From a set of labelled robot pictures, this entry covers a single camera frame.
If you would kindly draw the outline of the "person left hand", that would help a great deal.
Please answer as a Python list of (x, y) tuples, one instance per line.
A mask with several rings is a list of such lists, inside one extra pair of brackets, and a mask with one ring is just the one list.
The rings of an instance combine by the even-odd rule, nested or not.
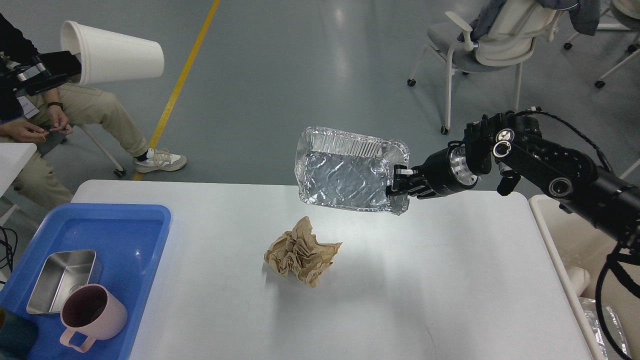
[(73, 133), (73, 127), (69, 124), (69, 118), (60, 105), (51, 105), (48, 107), (47, 113), (51, 121), (50, 132), (65, 135)]

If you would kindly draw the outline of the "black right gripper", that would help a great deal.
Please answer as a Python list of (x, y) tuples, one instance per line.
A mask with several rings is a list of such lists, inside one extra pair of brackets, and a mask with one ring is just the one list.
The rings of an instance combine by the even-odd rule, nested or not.
[(466, 148), (453, 145), (430, 155), (422, 170), (421, 166), (394, 165), (392, 185), (386, 187), (385, 194), (388, 197), (441, 198), (471, 190), (480, 180), (467, 164)]

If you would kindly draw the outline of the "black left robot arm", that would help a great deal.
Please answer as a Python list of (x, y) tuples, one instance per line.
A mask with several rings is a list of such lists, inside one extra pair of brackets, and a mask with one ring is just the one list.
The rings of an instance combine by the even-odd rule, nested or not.
[(68, 50), (38, 54), (0, 75), (0, 118), (8, 123), (24, 114), (18, 98), (34, 96), (70, 82), (82, 73), (82, 56)]

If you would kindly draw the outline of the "person right hand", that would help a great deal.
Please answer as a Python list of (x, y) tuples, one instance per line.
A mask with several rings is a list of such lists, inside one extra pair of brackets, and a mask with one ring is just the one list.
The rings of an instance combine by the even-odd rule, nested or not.
[(46, 141), (48, 131), (29, 121), (11, 121), (1, 126), (1, 133), (21, 143), (39, 144)]

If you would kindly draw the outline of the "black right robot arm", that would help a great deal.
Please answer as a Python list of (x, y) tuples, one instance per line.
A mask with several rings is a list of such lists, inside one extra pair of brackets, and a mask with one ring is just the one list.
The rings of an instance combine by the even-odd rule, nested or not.
[(467, 123), (462, 140), (448, 142), (422, 165), (395, 165), (385, 194), (430, 199), (469, 191), (495, 163), (501, 176), (496, 191), (501, 196), (512, 193), (525, 178), (558, 201), (567, 214), (579, 215), (613, 238), (615, 248), (596, 280), (596, 314), (606, 340), (627, 360), (606, 326), (602, 288), (611, 272), (634, 297), (639, 296), (638, 283), (624, 269), (624, 264), (639, 264), (639, 188), (617, 177), (599, 146), (573, 125), (567, 127), (594, 148), (599, 165), (583, 152), (544, 139), (535, 114), (541, 109), (498, 112)]

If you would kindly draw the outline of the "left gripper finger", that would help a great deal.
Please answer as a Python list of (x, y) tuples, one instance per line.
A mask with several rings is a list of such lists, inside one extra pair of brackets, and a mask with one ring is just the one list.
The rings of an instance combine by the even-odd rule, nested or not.
[(56, 74), (45, 74), (43, 72), (28, 75), (26, 72), (19, 73), (14, 85), (15, 94), (21, 96), (34, 96), (41, 92), (58, 88), (62, 84), (80, 79), (80, 72), (63, 72)]
[(32, 79), (66, 81), (82, 73), (82, 63), (76, 54), (68, 50), (39, 54), (34, 59), (38, 72), (34, 73)]

